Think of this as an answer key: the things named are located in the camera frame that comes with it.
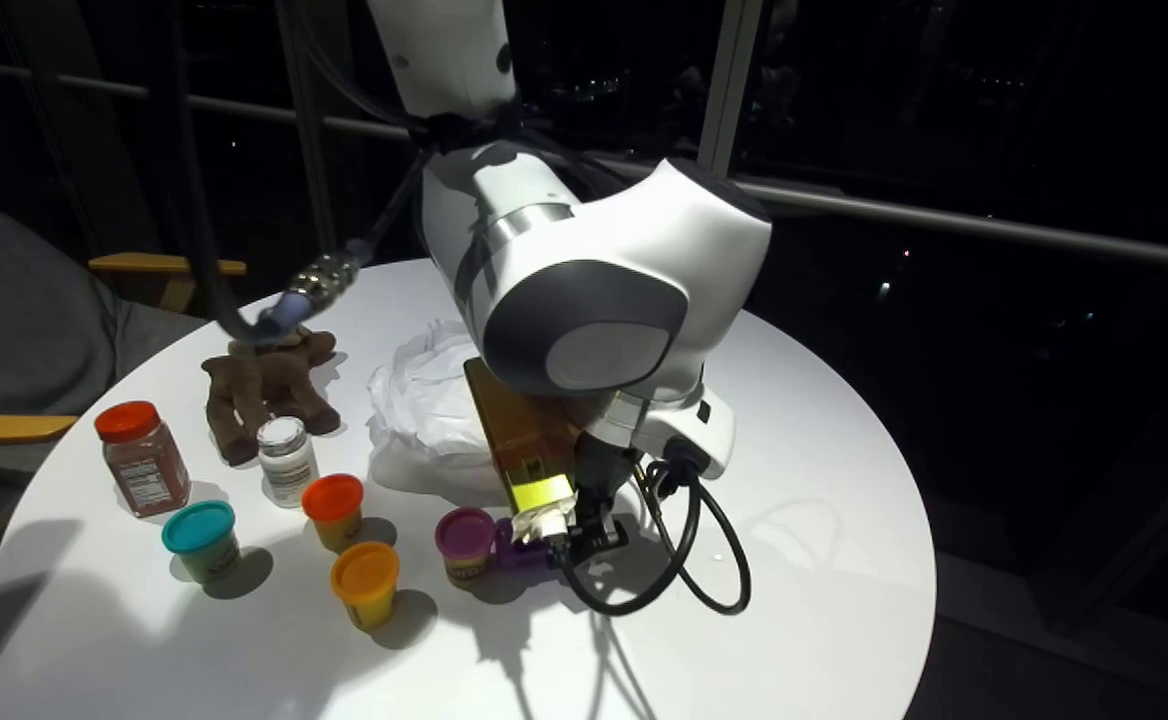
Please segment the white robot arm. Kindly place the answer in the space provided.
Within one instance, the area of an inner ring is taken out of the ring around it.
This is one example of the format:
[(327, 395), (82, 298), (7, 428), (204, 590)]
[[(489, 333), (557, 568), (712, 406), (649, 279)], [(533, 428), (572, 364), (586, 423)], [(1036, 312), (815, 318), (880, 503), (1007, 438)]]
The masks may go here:
[(517, 133), (502, 0), (365, 0), (416, 135), (418, 232), (489, 379), (572, 436), (508, 471), (511, 533), (583, 543), (639, 458), (723, 476), (734, 417), (708, 354), (739, 314), (770, 222), (665, 159), (597, 201)]

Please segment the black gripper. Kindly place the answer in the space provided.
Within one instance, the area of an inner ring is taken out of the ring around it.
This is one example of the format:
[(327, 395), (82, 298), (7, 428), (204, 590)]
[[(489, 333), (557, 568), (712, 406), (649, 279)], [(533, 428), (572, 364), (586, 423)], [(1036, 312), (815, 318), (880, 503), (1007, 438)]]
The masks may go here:
[(590, 560), (601, 552), (622, 548), (628, 533), (611, 518), (619, 489), (634, 476), (639, 455), (630, 448), (611, 448), (597, 436), (579, 438), (574, 458), (574, 507), (562, 539), (566, 560)]

